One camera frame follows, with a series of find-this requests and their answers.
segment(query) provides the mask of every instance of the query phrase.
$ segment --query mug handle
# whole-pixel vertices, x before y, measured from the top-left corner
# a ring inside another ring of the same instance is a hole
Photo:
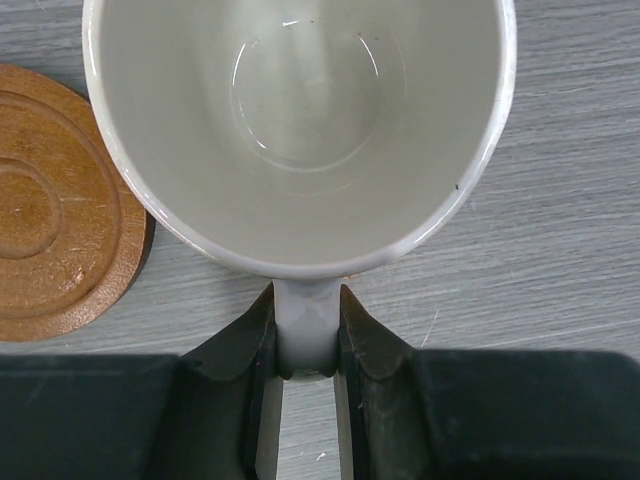
[[[274,280],[280,376],[332,377],[338,367],[342,280]]]

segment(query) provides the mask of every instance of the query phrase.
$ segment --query scratch mark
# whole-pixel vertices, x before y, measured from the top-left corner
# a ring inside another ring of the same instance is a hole
[[[424,348],[424,345],[427,343],[427,340],[429,340],[429,335],[431,334],[431,330],[433,330],[433,326],[436,324],[436,320],[438,320],[439,312],[440,312],[440,309],[436,310],[436,314],[433,316],[433,320],[431,321],[429,330],[427,330],[427,334],[424,336],[424,340],[422,341],[422,345],[420,345],[420,348]]]
[[[567,93],[577,93],[577,92],[584,92],[585,90],[591,90],[592,87],[578,87],[578,88],[572,88],[569,90],[553,90],[553,91],[540,91],[540,92],[530,92],[530,93],[524,93],[522,94],[522,96],[524,97],[544,97],[547,95],[565,95]]]
[[[518,343],[526,343],[526,342],[530,342],[533,340],[544,340],[546,338],[555,338],[555,337],[564,337],[566,335],[575,335],[576,333],[585,333],[585,332],[591,332],[591,331],[595,331],[595,330],[605,330],[607,328],[612,328],[612,327],[619,327],[621,325],[631,325],[631,324],[636,324],[636,323],[640,323],[640,320],[638,320],[637,318],[634,320],[624,320],[622,322],[612,322],[612,323],[605,323],[603,325],[592,325],[590,327],[583,327],[583,328],[575,328],[572,330],[565,330],[563,332],[551,332],[551,333],[544,333],[542,335],[533,335],[531,337],[522,337],[522,338],[517,338],[515,340],[505,340],[502,342],[495,342],[495,343],[486,343],[484,345],[480,345],[476,348],[496,348],[496,347],[502,347],[505,345],[517,345]]]
[[[33,387],[33,390],[31,390],[29,398],[27,398],[27,401],[24,404],[25,407],[31,405],[40,396],[40,393],[42,393],[42,389],[46,385],[48,379],[49,377],[47,375],[43,375],[42,377],[40,377],[40,380],[38,380],[36,386]]]

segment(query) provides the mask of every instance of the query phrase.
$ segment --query mug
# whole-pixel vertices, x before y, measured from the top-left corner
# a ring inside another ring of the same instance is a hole
[[[85,0],[83,51],[135,195],[275,279],[284,378],[331,376],[341,279],[420,245],[487,165],[516,22],[512,0]]]

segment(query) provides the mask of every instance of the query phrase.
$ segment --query wooden coaster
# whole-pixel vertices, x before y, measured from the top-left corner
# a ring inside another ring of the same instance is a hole
[[[153,228],[89,103],[0,65],[0,341],[54,337],[96,319],[134,281]]]

